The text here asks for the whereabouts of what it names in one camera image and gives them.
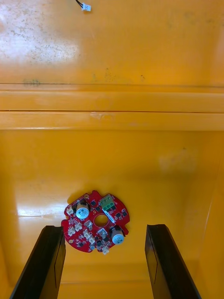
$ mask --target yellow wall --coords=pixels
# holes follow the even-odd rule
[[[67,244],[60,298],[93,287],[152,298],[144,242],[155,223],[202,297],[223,298],[224,1],[88,4],[0,7],[0,294],[41,229],[97,189],[127,206],[130,234],[106,256]]]

